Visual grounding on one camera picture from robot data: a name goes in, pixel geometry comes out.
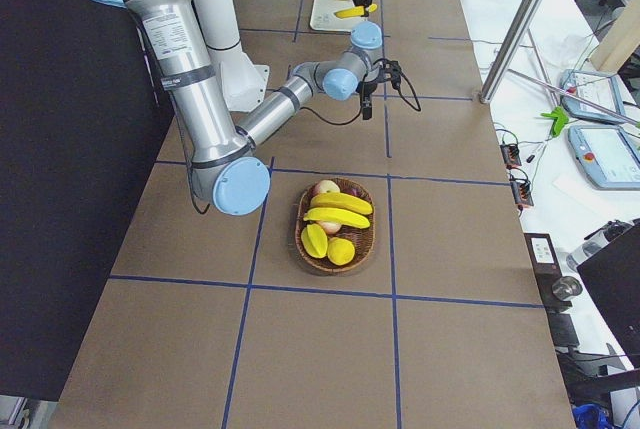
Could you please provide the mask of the brown wicker basket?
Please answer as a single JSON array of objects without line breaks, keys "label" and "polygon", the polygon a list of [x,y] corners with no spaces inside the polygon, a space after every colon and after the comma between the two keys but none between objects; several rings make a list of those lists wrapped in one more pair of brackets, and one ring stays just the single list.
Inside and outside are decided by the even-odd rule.
[{"label": "brown wicker basket", "polygon": [[340,177],[325,178],[301,193],[294,243],[309,272],[353,272],[367,259],[374,241],[375,205],[361,184]]}]

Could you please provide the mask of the cream bear tray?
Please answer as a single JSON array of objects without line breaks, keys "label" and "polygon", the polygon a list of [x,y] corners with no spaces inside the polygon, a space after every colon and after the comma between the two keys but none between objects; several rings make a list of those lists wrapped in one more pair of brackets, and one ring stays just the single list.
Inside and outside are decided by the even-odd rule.
[{"label": "cream bear tray", "polygon": [[309,25],[315,31],[350,32],[377,9],[375,3],[362,9],[353,0],[314,0]]}]

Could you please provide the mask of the red yellow apple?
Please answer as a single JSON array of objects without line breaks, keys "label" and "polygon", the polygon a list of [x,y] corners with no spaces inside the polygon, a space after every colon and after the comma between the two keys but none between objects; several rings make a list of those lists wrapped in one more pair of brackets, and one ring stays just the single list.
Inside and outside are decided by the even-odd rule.
[{"label": "red yellow apple", "polygon": [[327,235],[337,234],[342,228],[342,225],[340,223],[329,221],[317,221],[317,224],[324,230]]}]

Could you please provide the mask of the yellow star fruit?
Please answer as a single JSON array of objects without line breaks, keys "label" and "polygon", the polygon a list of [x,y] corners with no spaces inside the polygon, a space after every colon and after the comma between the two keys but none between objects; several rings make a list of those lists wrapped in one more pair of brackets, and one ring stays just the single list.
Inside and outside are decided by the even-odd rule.
[{"label": "yellow star fruit", "polygon": [[322,259],[327,254],[328,238],[317,223],[308,224],[301,232],[301,242],[305,252],[312,258]]}]

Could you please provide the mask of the yellow lemon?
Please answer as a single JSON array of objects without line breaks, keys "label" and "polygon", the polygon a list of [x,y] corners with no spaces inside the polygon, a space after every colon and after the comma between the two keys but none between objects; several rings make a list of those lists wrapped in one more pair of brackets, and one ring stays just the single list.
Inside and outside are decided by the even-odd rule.
[{"label": "yellow lemon", "polygon": [[355,257],[355,245],[348,239],[333,237],[328,242],[327,257],[334,265],[347,265]]}]

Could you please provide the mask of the orange electronics board far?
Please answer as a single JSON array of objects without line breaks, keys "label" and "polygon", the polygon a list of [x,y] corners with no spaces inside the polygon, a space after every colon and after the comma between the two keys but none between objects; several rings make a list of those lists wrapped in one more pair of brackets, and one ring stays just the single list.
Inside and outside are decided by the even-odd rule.
[{"label": "orange electronics board far", "polygon": [[501,144],[500,150],[507,169],[519,168],[522,165],[518,144]]}]

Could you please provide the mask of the orange electronics board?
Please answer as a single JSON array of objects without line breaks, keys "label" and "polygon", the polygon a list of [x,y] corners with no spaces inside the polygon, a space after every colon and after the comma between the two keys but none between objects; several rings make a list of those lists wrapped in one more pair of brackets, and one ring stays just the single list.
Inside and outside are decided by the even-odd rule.
[{"label": "orange electronics board", "polygon": [[522,165],[518,144],[501,144],[500,150],[507,169],[519,168]]},{"label": "orange electronics board", "polygon": [[520,211],[534,206],[531,182],[529,179],[510,176],[509,184],[514,198],[514,203]]}]

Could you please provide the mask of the orange electronics board near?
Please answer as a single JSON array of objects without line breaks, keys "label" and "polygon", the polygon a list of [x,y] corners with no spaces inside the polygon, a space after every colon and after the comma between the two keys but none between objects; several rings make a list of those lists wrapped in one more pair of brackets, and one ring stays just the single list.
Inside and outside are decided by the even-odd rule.
[{"label": "orange electronics board near", "polygon": [[529,179],[510,176],[509,184],[514,198],[514,203],[520,211],[534,206],[531,182]]}]

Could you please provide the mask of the long silver reacher grabber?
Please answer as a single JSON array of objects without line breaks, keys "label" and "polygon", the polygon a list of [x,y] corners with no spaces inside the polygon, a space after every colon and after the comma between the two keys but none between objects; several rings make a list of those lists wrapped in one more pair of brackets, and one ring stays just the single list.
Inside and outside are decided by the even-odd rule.
[{"label": "long silver reacher grabber", "polygon": [[541,70],[542,80],[514,69],[509,69],[508,72],[549,92],[552,102],[558,108],[558,116],[552,129],[554,136],[560,133],[569,117],[639,128],[639,121],[626,114],[625,107],[631,106],[631,103],[623,100],[612,74],[569,69],[563,73],[558,84],[553,84],[531,31],[528,31],[527,36]]}]

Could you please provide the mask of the far teach pendant tablet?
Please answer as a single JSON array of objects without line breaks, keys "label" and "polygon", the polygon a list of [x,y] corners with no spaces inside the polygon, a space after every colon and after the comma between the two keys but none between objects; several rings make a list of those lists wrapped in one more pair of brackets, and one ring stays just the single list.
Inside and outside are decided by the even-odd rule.
[{"label": "far teach pendant tablet", "polygon": [[[603,106],[618,115],[625,114],[619,87],[612,73],[567,69],[561,73],[559,85],[561,89],[579,98]],[[560,100],[563,108],[574,118],[608,124],[623,123],[622,119],[576,99],[561,96]]]}]

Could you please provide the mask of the teach pendant tablet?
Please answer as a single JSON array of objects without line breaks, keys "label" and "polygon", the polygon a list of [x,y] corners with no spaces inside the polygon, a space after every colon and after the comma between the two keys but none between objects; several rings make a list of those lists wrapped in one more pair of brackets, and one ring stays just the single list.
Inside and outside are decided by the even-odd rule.
[{"label": "teach pendant tablet", "polygon": [[[579,98],[603,106],[618,115],[625,114],[619,87],[612,73],[567,69],[561,73],[559,85],[561,89]],[[560,100],[563,108],[574,118],[608,124],[623,123],[622,119],[576,99],[561,96]]]},{"label": "teach pendant tablet", "polygon": [[639,189],[639,147],[623,129],[571,127],[567,133],[578,165],[603,190]]}]

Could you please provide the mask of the small black box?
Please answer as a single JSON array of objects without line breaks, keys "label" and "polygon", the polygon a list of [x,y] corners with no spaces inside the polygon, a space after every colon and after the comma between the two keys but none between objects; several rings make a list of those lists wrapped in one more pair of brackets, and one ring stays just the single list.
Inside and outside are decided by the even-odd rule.
[{"label": "small black box", "polygon": [[552,285],[561,277],[551,238],[543,233],[525,233],[524,238],[540,296],[548,304],[554,298]]}]

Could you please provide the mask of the near teach pendant tablet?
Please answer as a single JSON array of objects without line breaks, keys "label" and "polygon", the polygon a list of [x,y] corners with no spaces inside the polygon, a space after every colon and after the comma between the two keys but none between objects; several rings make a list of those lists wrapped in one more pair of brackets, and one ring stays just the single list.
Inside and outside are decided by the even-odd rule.
[{"label": "near teach pendant tablet", "polygon": [[603,190],[639,189],[639,147],[623,129],[571,127],[567,133],[578,165]]}]

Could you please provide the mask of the metal cup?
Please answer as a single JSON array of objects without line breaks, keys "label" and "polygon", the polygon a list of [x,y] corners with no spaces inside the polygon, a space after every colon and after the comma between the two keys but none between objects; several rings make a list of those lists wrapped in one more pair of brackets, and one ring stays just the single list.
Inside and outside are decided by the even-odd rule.
[{"label": "metal cup", "polygon": [[569,301],[583,292],[583,286],[573,276],[561,276],[552,283],[551,292],[556,299]]}]

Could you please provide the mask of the black monitor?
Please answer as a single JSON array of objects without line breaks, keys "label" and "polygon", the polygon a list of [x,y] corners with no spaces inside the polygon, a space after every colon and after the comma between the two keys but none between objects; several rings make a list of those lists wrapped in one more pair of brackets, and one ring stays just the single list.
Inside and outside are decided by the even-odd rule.
[{"label": "black monitor", "polygon": [[639,220],[611,221],[584,239],[579,278],[591,302],[579,335],[595,352],[622,353],[639,364]]}]

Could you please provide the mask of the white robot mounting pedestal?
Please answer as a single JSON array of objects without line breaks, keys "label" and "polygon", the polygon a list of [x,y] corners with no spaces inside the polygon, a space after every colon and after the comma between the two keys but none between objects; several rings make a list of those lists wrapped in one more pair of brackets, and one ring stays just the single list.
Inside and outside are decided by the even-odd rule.
[{"label": "white robot mounting pedestal", "polygon": [[227,108],[252,112],[266,95],[270,67],[245,53],[233,0],[194,0],[197,18]]}]

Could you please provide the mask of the aluminium frame post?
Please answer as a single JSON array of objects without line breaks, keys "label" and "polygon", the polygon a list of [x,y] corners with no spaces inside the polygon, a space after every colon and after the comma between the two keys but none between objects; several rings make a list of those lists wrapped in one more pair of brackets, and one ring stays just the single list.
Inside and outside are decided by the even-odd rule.
[{"label": "aluminium frame post", "polygon": [[479,101],[489,104],[494,98],[542,0],[521,0],[489,74],[479,93]]}]

